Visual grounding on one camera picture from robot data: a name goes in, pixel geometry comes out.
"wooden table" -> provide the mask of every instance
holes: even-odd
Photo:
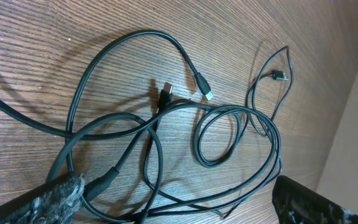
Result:
[[[215,105],[243,105],[263,63],[289,45],[295,83],[275,119],[283,140],[283,174],[316,188],[358,68],[358,1],[0,1],[0,99],[37,121],[64,129],[68,105],[87,64],[110,41],[139,29],[174,36],[208,79],[215,95],[208,103]],[[288,71],[284,57],[270,68]],[[202,99],[189,68],[168,41],[148,36],[120,45],[93,72],[75,130],[118,111],[148,119],[164,82],[175,86],[175,98]],[[258,109],[271,114],[287,86],[263,80]],[[191,153],[192,127],[199,117],[196,110],[174,112],[164,117],[158,131],[166,161],[163,189],[182,199],[235,186],[261,166],[270,150],[269,141],[249,129],[230,161],[205,169]],[[227,148],[231,123],[224,118],[206,134],[203,152],[208,158]],[[95,132],[134,126],[120,121]],[[130,139],[81,142],[74,150],[78,171],[87,181],[102,175]],[[62,138],[0,111],[0,204],[42,184],[62,146]],[[119,215],[144,205],[150,190],[139,171],[142,148],[143,143],[111,187],[93,201],[96,207]],[[156,164],[153,150],[152,179]],[[204,213],[146,222],[276,223],[272,187],[258,191],[225,221]],[[217,205],[238,195],[204,204]],[[154,206],[168,203],[159,197]],[[75,223],[98,223],[93,218],[82,209]]]

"cable connector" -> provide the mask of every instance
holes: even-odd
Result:
[[[206,79],[202,76],[202,74],[200,74],[200,72],[194,75],[194,78],[202,94],[204,94],[207,100],[211,100],[214,95],[212,94],[211,87],[209,86]]]
[[[160,92],[160,98],[158,98],[158,110],[162,111],[165,110],[165,107],[171,103],[172,101],[172,90],[173,90],[173,85],[169,84],[169,83],[165,83],[164,84],[164,89],[161,90]]]
[[[103,176],[88,183],[84,189],[84,198],[89,202],[92,201],[110,186],[110,183],[118,176],[118,174],[119,171],[115,167],[112,167]]]
[[[285,75],[285,72],[283,71],[272,70],[271,76],[274,80],[288,80],[288,77]]]

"usb connector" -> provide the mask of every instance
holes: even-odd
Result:
[[[172,101],[172,90],[173,90],[173,85],[169,84],[169,83],[165,83],[164,84],[164,89],[161,90],[160,92],[160,98],[158,98],[158,110],[164,110],[165,107],[171,103]]]
[[[202,76],[202,74],[200,74],[200,72],[194,75],[194,78],[202,94],[204,94],[207,100],[211,100],[214,95],[212,94],[211,87],[209,86],[206,79]]]
[[[278,70],[272,70],[271,76],[274,80],[288,80],[288,77],[285,75],[285,72]]]

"wood grain surface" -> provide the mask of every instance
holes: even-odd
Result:
[[[358,68],[358,1],[0,1],[0,99],[37,121],[64,129],[87,64],[110,41],[139,29],[174,36],[208,79],[215,95],[208,103],[215,105],[243,105],[263,63],[289,45],[295,83],[275,119],[282,136],[283,174],[316,188]],[[277,58],[270,68],[288,71],[285,57]],[[189,68],[168,41],[147,36],[120,45],[93,72],[75,130],[119,111],[148,119],[164,82],[175,86],[174,98],[202,100]],[[263,80],[257,108],[271,114],[287,86],[288,82]],[[171,113],[158,131],[164,152],[162,188],[183,200],[242,182],[262,165],[270,150],[269,141],[249,129],[231,160],[205,169],[193,158],[190,143],[200,115],[190,109]],[[206,133],[202,147],[207,158],[218,157],[227,148],[232,122],[223,118]],[[95,132],[134,126],[119,121]],[[130,139],[81,142],[74,149],[78,173],[87,181],[102,175],[117,162]],[[144,206],[150,190],[139,171],[143,145],[136,147],[94,206],[111,215]],[[0,205],[42,184],[62,146],[62,138],[0,111]],[[153,150],[149,167],[153,180],[156,165]],[[151,218],[146,223],[277,223],[272,187],[265,186],[224,221],[204,213]],[[157,197],[154,207],[168,203]],[[81,209],[75,223],[99,223],[94,218]]]

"coiled cable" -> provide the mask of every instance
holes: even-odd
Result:
[[[96,215],[99,218],[102,218],[103,220],[113,222],[113,223],[124,223],[124,222],[136,222],[136,223],[143,223],[144,220],[147,217],[156,217],[161,215],[186,215],[186,214],[193,214],[193,213],[202,213],[202,212],[214,212],[217,213],[221,218],[226,218],[235,208],[237,208],[240,203],[242,203],[244,200],[246,200],[248,197],[250,197],[253,193],[255,193],[257,190],[268,184],[270,181],[272,181],[274,178],[276,178],[279,173],[282,170],[282,162],[280,158],[281,153],[281,138],[280,133],[278,132],[278,129],[276,125],[273,123],[273,119],[275,115],[277,114],[277,111],[279,107],[282,105],[283,100],[288,95],[288,92],[290,91],[290,88],[293,84],[293,69],[291,65],[290,60],[290,53],[289,53],[289,47],[286,46],[276,53],[274,53],[264,64],[261,71],[258,74],[258,77],[256,78],[253,85],[250,87],[249,91],[247,92],[246,96],[246,105],[224,105],[224,106],[211,106],[206,105],[202,103],[196,103],[191,100],[175,100],[173,102],[170,102],[168,105],[164,107],[163,110],[159,110],[157,114],[153,115],[150,119],[147,121],[143,120],[142,118],[131,114],[131,113],[111,113],[104,115],[100,118],[97,118],[93,120],[92,122],[88,123],[84,127],[82,127],[79,131],[76,133],[73,133],[73,122],[75,117],[75,112],[78,107],[78,103],[81,98],[81,94],[85,88],[86,82],[89,79],[93,69],[96,67],[98,62],[115,46],[119,45],[120,43],[124,42],[125,40],[131,39],[133,37],[137,37],[140,35],[157,35],[160,37],[163,37],[164,39],[169,40],[182,54],[183,58],[191,68],[192,72],[194,73],[194,76],[196,78],[197,85],[200,87],[201,92],[203,92],[206,97],[212,97],[211,89],[206,82],[206,80],[201,76],[201,74],[196,70],[193,63],[191,62],[189,56],[183,49],[183,47],[179,44],[178,41],[176,41],[173,37],[170,35],[157,31],[157,30],[140,30],[135,31],[129,34],[126,34],[114,41],[112,41],[110,44],[105,46],[104,49],[102,49],[94,59],[92,59],[91,63],[86,68],[78,87],[75,91],[73,100],[70,105],[69,113],[67,116],[66,121],[66,128],[65,130],[53,128],[51,126],[47,126],[45,124],[42,124],[40,122],[37,122],[29,117],[26,117],[22,113],[16,111],[15,109],[11,108],[9,105],[5,104],[0,100],[0,110],[8,114],[9,116],[13,117],[14,119],[27,124],[33,128],[36,128],[38,130],[44,131],[49,134],[54,134],[57,136],[61,136],[65,138],[65,145],[63,146],[62,150],[58,153],[58,156],[56,157],[55,161],[53,162],[50,171],[47,176],[47,182],[51,181],[52,179],[56,178],[58,174],[58,170],[61,167],[63,161],[66,158],[68,170],[75,171],[74,165],[73,165],[73,158],[71,154],[71,150],[73,146],[80,140],[103,140],[103,139],[115,139],[115,138],[121,138],[124,136],[129,136],[135,134],[132,141],[129,143],[127,149],[124,151],[123,155],[117,162],[117,164],[112,167],[104,176],[92,181],[91,183],[86,185],[86,192],[81,197],[83,201],[83,205],[86,209],[88,209],[91,213]],[[267,68],[267,65],[279,54],[286,52],[287,54],[287,60],[288,60],[288,68],[290,71],[290,85],[288,87],[288,90],[285,92],[282,99],[279,101],[278,105],[276,106],[273,115],[271,118],[266,116],[260,111],[257,111],[255,108],[255,94],[257,91],[257,86],[259,81],[262,78],[269,77],[271,75],[264,74],[265,69]],[[271,150],[268,155],[267,160],[263,163],[263,165],[257,170],[256,173],[254,173],[251,177],[249,177],[247,180],[245,180],[243,183],[239,184],[238,186],[231,188],[229,190],[225,190],[223,192],[220,192],[218,194],[213,194],[207,197],[201,197],[193,200],[180,200],[179,198],[176,198],[172,195],[166,194],[165,192],[162,192],[160,190],[160,186],[162,183],[162,173],[163,173],[163,149],[161,147],[160,140],[157,136],[156,130],[158,128],[158,124],[162,117],[164,117],[166,114],[169,114],[176,110],[183,110],[187,108],[198,108],[201,110],[207,111],[207,113],[200,119],[198,124],[195,127],[194,134],[193,134],[193,152],[196,156],[196,160],[204,167],[206,168],[213,168],[216,167],[225,161],[227,161],[230,156],[235,151],[237,145],[241,141],[244,133],[246,132],[246,129],[248,127],[248,124],[251,123],[252,127],[257,130],[257,132],[261,136],[268,137],[269,141],[271,142]],[[240,115],[246,116],[245,124],[241,123]],[[203,139],[204,133],[206,130],[219,118],[225,116],[225,115],[231,115],[236,120],[236,136],[234,138],[233,144],[230,146],[227,153],[225,153],[223,156],[221,156],[218,159],[215,160],[207,160],[203,153],[201,152],[201,141]],[[252,119],[251,115],[254,115],[258,122],[260,123],[262,129],[264,130],[264,133],[262,133],[261,130],[256,126],[255,121]],[[210,117],[214,116],[206,125],[203,124],[204,122]],[[135,128],[126,130],[126,131],[120,131],[116,133],[108,133],[108,134],[88,134],[91,130],[94,128],[112,120],[132,120],[137,122],[139,125]],[[119,170],[124,165],[126,159],[129,157],[129,154],[132,152],[133,148],[136,146],[136,144],[139,142],[139,139],[141,136],[148,132],[150,134],[150,140],[155,144],[158,152],[158,174],[157,174],[157,180],[156,183],[153,185],[149,177],[147,175],[147,168],[149,164],[149,156],[150,156],[150,150],[151,150],[151,144],[147,148],[146,155],[144,158],[144,167],[143,167],[143,174],[144,174],[144,181],[145,183],[150,187],[152,190],[152,195],[150,196],[149,201],[147,202],[145,208],[141,212],[134,213],[130,215],[129,217],[113,217],[110,215],[107,215],[98,209],[94,208],[90,204],[90,200],[93,199],[95,196],[99,195],[103,190],[105,190],[109,184],[114,180],[114,178],[119,174]],[[272,164],[272,168],[268,171],[268,166]],[[245,186],[249,185],[251,182],[253,182],[256,178],[260,177],[262,174],[267,172],[266,177],[259,182],[253,189],[245,193],[244,195],[241,195],[239,198],[231,200],[230,202],[226,202],[221,205],[213,206],[213,207],[204,207],[201,205],[197,205],[197,203],[201,202],[207,202],[209,200],[214,200],[220,197],[227,196],[229,194],[232,194],[234,192],[239,191],[240,189],[244,188]],[[161,207],[151,208],[153,201],[155,200],[157,194],[166,197],[170,200],[173,200],[174,203],[171,203],[169,205],[164,205]],[[233,205],[233,207],[228,211],[225,215],[223,215],[219,209],[226,208]],[[192,209],[190,210],[181,210],[181,211],[167,211],[173,208],[178,208],[182,206],[187,206]]]

